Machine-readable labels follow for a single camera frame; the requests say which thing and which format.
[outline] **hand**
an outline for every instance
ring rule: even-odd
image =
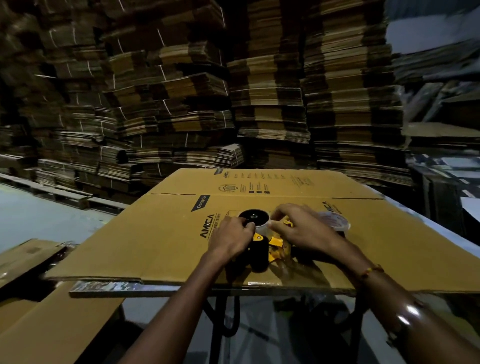
[[[280,221],[285,215],[293,222],[293,228]],[[351,244],[323,223],[318,214],[305,205],[280,205],[271,215],[269,228],[299,248],[317,250],[336,260],[341,258],[340,251]]]
[[[242,253],[253,239],[255,224],[249,222],[244,228],[244,222],[244,218],[226,216],[210,238],[207,253],[223,266]]]

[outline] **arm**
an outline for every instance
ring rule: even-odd
[[[202,304],[223,267],[243,252],[255,233],[240,218],[225,217],[208,251],[185,284],[168,300],[119,364],[182,363],[197,327]]]
[[[278,220],[288,215],[291,228]],[[320,251],[345,271],[362,290],[377,319],[407,363],[480,363],[480,350],[441,318],[418,302],[387,274],[373,270],[375,264],[362,251],[322,223],[307,206],[281,205],[272,214],[270,228],[300,248]]]

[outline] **left hand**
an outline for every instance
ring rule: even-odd
[[[245,219],[226,216],[212,234],[208,244],[211,257],[219,259],[222,266],[242,253],[252,241],[255,224],[250,222],[243,227]]]

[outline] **bracelet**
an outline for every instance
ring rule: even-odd
[[[373,272],[374,270],[378,270],[381,273],[385,273],[384,269],[380,264],[375,265],[374,267],[368,268],[365,273],[363,273],[360,277],[363,279],[368,278],[368,275]]]

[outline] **concrete floor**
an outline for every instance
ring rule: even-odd
[[[113,217],[92,210],[78,210],[0,185],[0,253],[30,238],[81,243]],[[220,363],[315,363],[306,344],[298,310],[275,308],[285,299],[287,297],[242,297],[240,328],[234,337],[223,339]],[[308,297],[307,301],[314,307],[324,299]],[[354,299],[344,296],[337,299],[353,311]],[[164,298],[127,299],[123,304],[125,315],[128,320],[145,327],[166,301]],[[227,315],[233,316],[231,299]],[[202,314],[185,363],[208,362],[211,333],[212,324]],[[365,315],[362,334],[359,363],[404,363],[398,352],[386,344],[386,333],[371,312]]]

